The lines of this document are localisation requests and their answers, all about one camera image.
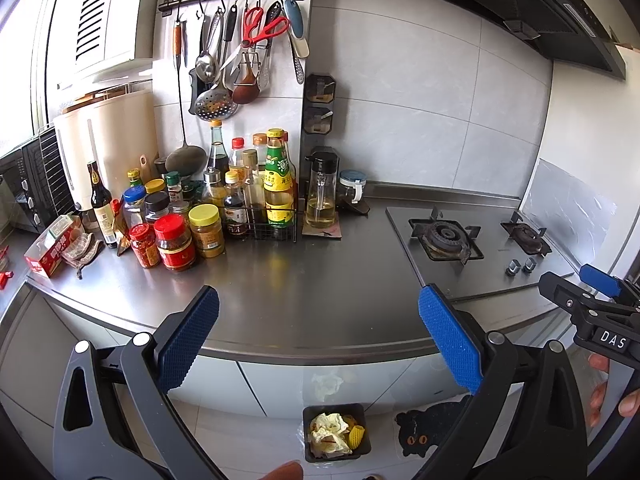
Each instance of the coaster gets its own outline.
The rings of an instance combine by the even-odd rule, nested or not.
[[[340,231],[340,219],[338,213],[335,214],[335,222],[329,227],[318,229],[311,227],[305,220],[303,220],[302,234],[305,236],[320,236],[322,238],[342,238],[342,232]]]

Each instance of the stainless steel countertop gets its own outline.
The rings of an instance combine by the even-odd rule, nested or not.
[[[368,217],[340,217],[342,240],[228,240],[224,254],[179,274],[142,269],[132,251],[117,257],[107,249],[82,280],[68,266],[51,280],[33,273],[27,280],[81,316],[128,334],[153,331],[211,285],[220,295],[220,317],[201,353],[215,357],[328,365],[437,352],[418,316],[420,284],[385,213],[388,206],[434,202],[368,202]],[[458,307],[486,330],[517,328],[553,309],[535,287]]]

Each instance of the human hand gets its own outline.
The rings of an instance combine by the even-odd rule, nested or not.
[[[592,368],[600,370],[604,373],[609,373],[609,358],[599,354],[591,354],[589,356],[589,364]],[[596,426],[600,421],[600,409],[604,402],[604,394],[607,391],[607,381],[599,384],[593,390],[591,394],[591,400],[589,406],[591,413],[589,415],[589,426],[592,428]],[[640,408],[640,390],[631,392],[622,399],[618,405],[618,412],[622,416],[634,416]]]

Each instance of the yellow sponge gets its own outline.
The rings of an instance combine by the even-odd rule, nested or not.
[[[349,441],[347,442],[349,449],[356,449],[362,442],[363,437],[364,428],[362,426],[354,426],[351,428],[351,431],[349,432]]]

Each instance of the soy sauce bottle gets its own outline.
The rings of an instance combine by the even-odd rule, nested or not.
[[[98,163],[92,160],[87,165],[91,176],[91,207],[94,208],[95,217],[102,231],[104,242],[111,248],[118,246],[116,235],[113,232],[113,211],[111,210],[111,193],[104,187],[98,173]]]

